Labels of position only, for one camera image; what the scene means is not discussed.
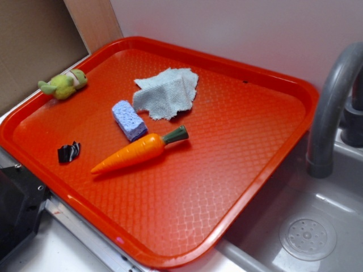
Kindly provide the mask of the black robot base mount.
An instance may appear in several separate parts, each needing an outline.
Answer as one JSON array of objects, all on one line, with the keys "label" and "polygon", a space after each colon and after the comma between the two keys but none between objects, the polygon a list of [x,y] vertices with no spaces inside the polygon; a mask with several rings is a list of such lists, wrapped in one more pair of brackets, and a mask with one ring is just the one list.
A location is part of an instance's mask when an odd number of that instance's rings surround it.
[{"label": "black robot base mount", "polygon": [[1,266],[38,233],[48,187],[21,164],[1,169]]}]

